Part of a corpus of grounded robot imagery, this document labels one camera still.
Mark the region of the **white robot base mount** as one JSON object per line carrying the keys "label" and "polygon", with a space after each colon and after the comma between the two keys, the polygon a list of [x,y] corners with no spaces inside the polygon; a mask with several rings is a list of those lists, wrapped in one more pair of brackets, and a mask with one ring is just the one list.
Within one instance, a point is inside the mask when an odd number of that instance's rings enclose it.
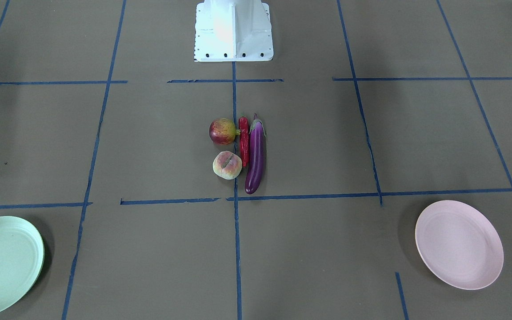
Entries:
{"label": "white robot base mount", "polygon": [[271,61],[270,7],[261,0],[205,0],[196,6],[194,61]]}

